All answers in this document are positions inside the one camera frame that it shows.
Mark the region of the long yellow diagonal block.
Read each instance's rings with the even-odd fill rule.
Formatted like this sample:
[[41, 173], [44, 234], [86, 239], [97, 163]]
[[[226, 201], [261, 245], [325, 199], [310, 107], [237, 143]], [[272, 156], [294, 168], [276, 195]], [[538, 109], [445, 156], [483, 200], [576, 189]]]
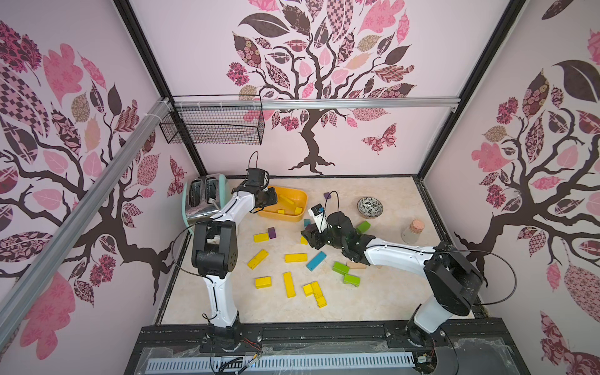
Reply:
[[251, 270], [256, 269], [269, 256], [269, 253], [265, 249], [261, 249], [254, 257], [248, 261], [247, 265]]

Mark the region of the yellow short block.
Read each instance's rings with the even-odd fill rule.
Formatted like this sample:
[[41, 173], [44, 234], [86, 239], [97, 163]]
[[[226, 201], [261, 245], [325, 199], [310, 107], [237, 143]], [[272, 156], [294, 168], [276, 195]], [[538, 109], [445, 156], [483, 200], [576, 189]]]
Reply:
[[255, 279], [256, 289], [270, 288], [272, 285], [272, 277], [258, 277]]

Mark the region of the yellow long front block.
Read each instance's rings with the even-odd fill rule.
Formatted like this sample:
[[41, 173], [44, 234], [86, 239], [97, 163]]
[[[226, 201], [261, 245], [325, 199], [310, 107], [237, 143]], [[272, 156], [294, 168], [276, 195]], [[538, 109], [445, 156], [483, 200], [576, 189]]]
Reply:
[[323, 294], [323, 291], [320, 287], [320, 284], [317, 281], [314, 281], [310, 284], [312, 289], [312, 295], [315, 297], [317, 302], [317, 306], [321, 309], [327, 305], [327, 300]]

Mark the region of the yellow small front cube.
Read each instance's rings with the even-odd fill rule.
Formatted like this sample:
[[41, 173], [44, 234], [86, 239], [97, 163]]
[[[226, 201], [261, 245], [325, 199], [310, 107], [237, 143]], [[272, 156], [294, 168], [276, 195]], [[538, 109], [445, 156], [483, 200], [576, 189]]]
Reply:
[[313, 287], [312, 284], [306, 284], [302, 287], [302, 290], [306, 297], [313, 295]]

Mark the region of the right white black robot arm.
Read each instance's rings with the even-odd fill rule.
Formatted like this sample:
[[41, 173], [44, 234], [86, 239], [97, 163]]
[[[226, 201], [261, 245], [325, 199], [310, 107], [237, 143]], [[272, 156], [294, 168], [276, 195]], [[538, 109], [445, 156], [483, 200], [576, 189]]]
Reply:
[[301, 231], [309, 246], [329, 245], [356, 264], [386, 266], [426, 278], [432, 295], [420, 304], [405, 328], [405, 336], [417, 347], [432, 341], [451, 317], [466, 317], [484, 284], [483, 274], [448, 242], [436, 246], [401, 245], [370, 234], [361, 234], [341, 211], [326, 214], [318, 204], [309, 209], [313, 223]]

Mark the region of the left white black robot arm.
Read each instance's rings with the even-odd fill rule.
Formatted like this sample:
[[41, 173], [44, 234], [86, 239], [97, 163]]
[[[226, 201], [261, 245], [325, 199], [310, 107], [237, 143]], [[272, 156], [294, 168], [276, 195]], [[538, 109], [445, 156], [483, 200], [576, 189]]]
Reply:
[[208, 220], [194, 226], [191, 261], [208, 290], [211, 308], [206, 316], [208, 328], [215, 339], [230, 349], [237, 348], [243, 336], [231, 282], [238, 261], [238, 226], [246, 215], [278, 202], [269, 183], [267, 171], [249, 167], [245, 179], [231, 192], [228, 203]]

